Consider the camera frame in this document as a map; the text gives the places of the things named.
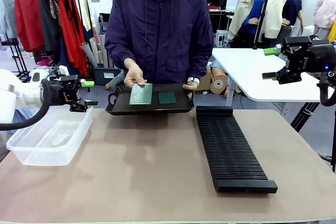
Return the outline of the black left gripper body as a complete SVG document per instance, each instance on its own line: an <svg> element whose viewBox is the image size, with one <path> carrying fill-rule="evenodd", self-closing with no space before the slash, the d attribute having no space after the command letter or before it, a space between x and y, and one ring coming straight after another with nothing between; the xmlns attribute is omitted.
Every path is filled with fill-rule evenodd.
<svg viewBox="0 0 336 224"><path fill-rule="evenodd" d="M50 80L51 105L76 105L79 102L78 75L62 76Z"/></svg>

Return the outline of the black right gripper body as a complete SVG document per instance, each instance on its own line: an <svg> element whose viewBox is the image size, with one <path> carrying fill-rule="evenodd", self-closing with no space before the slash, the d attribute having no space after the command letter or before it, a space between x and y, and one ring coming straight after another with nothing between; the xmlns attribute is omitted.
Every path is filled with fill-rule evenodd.
<svg viewBox="0 0 336 224"><path fill-rule="evenodd" d="M286 68L290 72L328 72L335 69L335 47L316 36L285 38Z"/></svg>

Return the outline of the person right hand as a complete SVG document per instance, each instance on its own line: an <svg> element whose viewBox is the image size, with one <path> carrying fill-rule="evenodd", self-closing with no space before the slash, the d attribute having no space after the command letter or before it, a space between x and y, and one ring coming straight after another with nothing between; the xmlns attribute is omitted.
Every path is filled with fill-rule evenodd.
<svg viewBox="0 0 336 224"><path fill-rule="evenodd" d="M128 88L132 88L134 84L144 86L147 83L147 80L143 78L143 72L136 63L130 63L127 66L128 73L124 79L124 84Z"/></svg>

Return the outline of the person left hand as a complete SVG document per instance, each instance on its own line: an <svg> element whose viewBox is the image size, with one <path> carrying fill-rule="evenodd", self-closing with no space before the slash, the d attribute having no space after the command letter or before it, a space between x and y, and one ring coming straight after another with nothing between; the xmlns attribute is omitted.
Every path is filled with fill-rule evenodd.
<svg viewBox="0 0 336 224"><path fill-rule="evenodd" d="M196 91L199 86L199 83L196 81L189 81L186 84L183 84L185 90Z"/></svg>

